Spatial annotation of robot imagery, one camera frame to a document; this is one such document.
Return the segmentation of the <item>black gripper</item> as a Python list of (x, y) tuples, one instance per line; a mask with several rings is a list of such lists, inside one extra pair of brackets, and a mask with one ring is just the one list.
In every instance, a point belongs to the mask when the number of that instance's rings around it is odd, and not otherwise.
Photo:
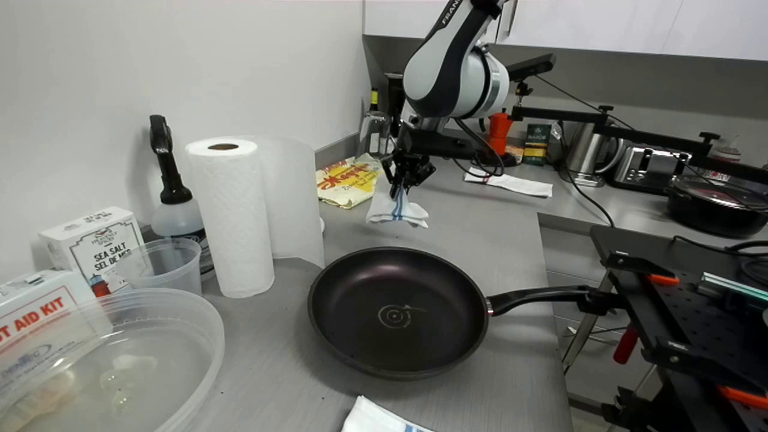
[(399, 196), (404, 192), (404, 180), (411, 178), (411, 190), (420, 186), (434, 175), (431, 156), (458, 156), (461, 144), (434, 129), (414, 129), (404, 125), (393, 145), (390, 161), (384, 163), (384, 175), (389, 180), (389, 193)]

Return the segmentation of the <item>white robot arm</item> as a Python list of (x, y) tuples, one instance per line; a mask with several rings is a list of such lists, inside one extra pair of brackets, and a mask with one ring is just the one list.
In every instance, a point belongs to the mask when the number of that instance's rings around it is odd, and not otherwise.
[(503, 105), (508, 69), (478, 46), (488, 27), (502, 15), (503, 0), (449, 0), (404, 69), (404, 108), (399, 137), (384, 173), (389, 193), (406, 193), (431, 173), (431, 156), (478, 159), (488, 144), (470, 133), (474, 145), (443, 137), (447, 120), (464, 125)]

